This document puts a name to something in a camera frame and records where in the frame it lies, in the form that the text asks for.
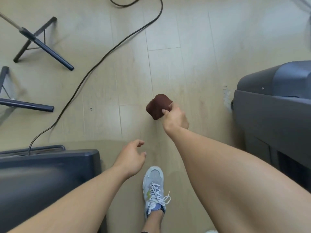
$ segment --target sneaker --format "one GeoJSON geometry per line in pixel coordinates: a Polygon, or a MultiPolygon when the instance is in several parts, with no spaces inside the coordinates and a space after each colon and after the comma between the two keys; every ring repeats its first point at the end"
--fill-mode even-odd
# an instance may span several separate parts
{"type": "Polygon", "coordinates": [[[165,205],[171,201],[171,197],[169,194],[164,196],[163,185],[164,176],[161,168],[157,166],[149,168],[142,183],[145,199],[145,219],[147,219],[151,211],[161,209],[165,213],[165,205]]]}

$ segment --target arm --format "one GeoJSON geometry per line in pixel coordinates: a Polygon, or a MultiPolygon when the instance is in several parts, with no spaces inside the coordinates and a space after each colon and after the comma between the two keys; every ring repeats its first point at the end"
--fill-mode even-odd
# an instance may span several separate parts
{"type": "Polygon", "coordinates": [[[310,232],[311,195],[257,157],[193,133],[175,104],[163,127],[219,232],[310,232]]]}
{"type": "Polygon", "coordinates": [[[125,146],[114,165],[74,189],[48,208],[28,219],[9,233],[91,233],[97,232],[119,188],[125,180],[138,173],[146,153],[137,153],[144,141],[125,146]]]}

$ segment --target wooden floor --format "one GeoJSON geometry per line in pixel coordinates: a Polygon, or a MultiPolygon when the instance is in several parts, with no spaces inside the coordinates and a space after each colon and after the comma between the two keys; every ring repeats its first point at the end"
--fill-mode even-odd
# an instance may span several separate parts
{"type": "MultiPolygon", "coordinates": [[[[174,144],[161,122],[146,113],[155,95],[164,93],[179,103],[190,130],[243,147],[230,110],[239,79],[311,58],[310,10],[295,0],[163,2],[161,17],[113,52],[91,74],[57,126],[35,143],[99,149],[107,168],[127,141],[146,141],[146,164],[114,199],[109,232],[142,228],[141,184],[151,165],[163,169],[165,193],[171,191],[172,196],[163,232],[213,229],[174,144]]],[[[55,106],[54,113],[1,106],[1,150],[25,148],[52,125],[89,69],[125,36],[155,18],[160,7],[159,0],[141,0],[126,9],[115,8],[109,0],[0,0],[0,11],[32,32],[56,16],[57,24],[46,33],[47,43],[75,66],[70,72],[42,50],[27,51],[15,64],[25,37],[0,19],[0,66],[10,67],[16,99],[55,106]]]]}

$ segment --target power cord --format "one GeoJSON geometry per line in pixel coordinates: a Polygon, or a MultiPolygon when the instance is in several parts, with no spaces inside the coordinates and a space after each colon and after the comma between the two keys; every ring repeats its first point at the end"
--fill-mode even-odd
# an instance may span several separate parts
{"type": "MultiPolygon", "coordinates": [[[[138,2],[139,0],[135,0],[130,4],[126,4],[126,5],[120,5],[118,3],[115,3],[113,0],[110,0],[114,5],[118,6],[118,7],[129,7],[131,5],[134,5],[136,2],[138,2]]],[[[141,27],[140,29],[136,30],[134,33],[131,33],[130,35],[128,35],[125,39],[123,39],[121,42],[119,42],[115,47],[113,47],[110,51],[108,51],[103,58],[96,64],[94,65],[89,72],[84,76],[84,78],[82,79],[82,81],[80,82],[79,86],[77,87],[75,93],[72,95],[72,97],[70,98],[70,100],[68,101],[68,103],[65,105],[65,107],[63,108],[63,110],[61,111],[61,113],[59,114],[58,118],[56,119],[56,121],[53,123],[52,126],[50,126],[48,129],[45,129],[43,132],[41,132],[40,134],[38,134],[30,143],[29,148],[28,148],[28,155],[30,155],[30,151],[31,151],[31,147],[33,145],[33,143],[38,139],[38,137],[40,137],[43,133],[49,131],[50,129],[52,129],[53,127],[56,126],[56,124],[58,123],[58,121],[60,120],[61,116],[63,115],[63,113],[65,112],[65,110],[68,108],[68,106],[70,105],[70,103],[72,102],[72,100],[75,98],[77,92],[79,91],[80,87],[83,85],[84,81],[88,78],[88,76],[92,73],[93,70],[95,70],[103,61],[104,59],[107,58],[107,56],[109,56],[111,54],[111,52],[113,52],[115,49],[117,49],[124,41],[126,41],[128,38],[130,38],[131,36],[137,34],[138,32],[144,30],[146,27],[148,27],[149,25],[153,24],[162,14],[162,10],[163,10],[163,1],[161,1],[161,11],[158,14],[158,16],[153,19],[152,21],[150,21],[149,23],[147,23],[146,25],[144,25],[143,27],[141,27]]]]}

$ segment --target metal stand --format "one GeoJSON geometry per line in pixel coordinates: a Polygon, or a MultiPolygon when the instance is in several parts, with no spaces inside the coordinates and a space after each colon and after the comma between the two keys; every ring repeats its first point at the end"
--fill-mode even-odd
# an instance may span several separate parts
{"type": "Polygon", "coordinates": [[[9,107],[17,107],[17,108],[25,108],[25,109],[31,109],[31,110],[40,110],[40,111],[45,111],[45,112],[54,111],[54,106],[34,104],[34,103],[23,102],[23,101],[16,101],[13,98],[11,98],[9,94],[7,93],[7,90],[3,86],[5,77],[8,74],[9,74],[9,67],[3,66],[1,73],[0,73],[0,93],[3,88],[5,93],[9,97],[9,99],[0,98],[0,105],[6,105],[9,107]]]}
{"type": "Polygon", "coordinates": [[[22,28],[20,26],[18,26],[16,23],[14,23],[11,19],[9,19],[8,17],[6,17],[4,14],[2,14],[0,12],[0,17],[3,18],[4,20],[6,20],[9,24],[11,24],[12,26],[14,26],[15,28],[18,29],[18,31],[24,35],[26,38],[28,38],[28,41],[25,43],[25,45],[22,47],[22,49],[18,52],[18,54],[16,55],[16,57],[14,58],[14,62],[17,63],[19,58],[21,57],[21,55],[26,51],[26,50],[33,50],[33,49],[43,49],[44,51],[46,51],[49,55],[51,55],[54,59],[56,59],[58,62],[60,62],[62,65],[64,65],[67,69],[69,69],[70,71],[74,70],[74,67],[68,63],[64,58],[62,58],[59,54],[57,54],[55,51],[53,51],[51,48],[49,48],[46,44],[45,44],[45,30],[54,22],[57,21],[56,17],[52,17],[48,22],[45,23],[45,25],[43,25],[37,32],[35,32],[34,34],[32,34],[31,32],[29,32],[26,28],[22,28]],[[39,39],[37,39],[37,36],[41,33],[44,33],[44,43],[41,42],[39,39]],[[34,48],[28,48],[30,43],[34,42],[35,44],[37,44],[39,47],[34,47],[34,48]]]}

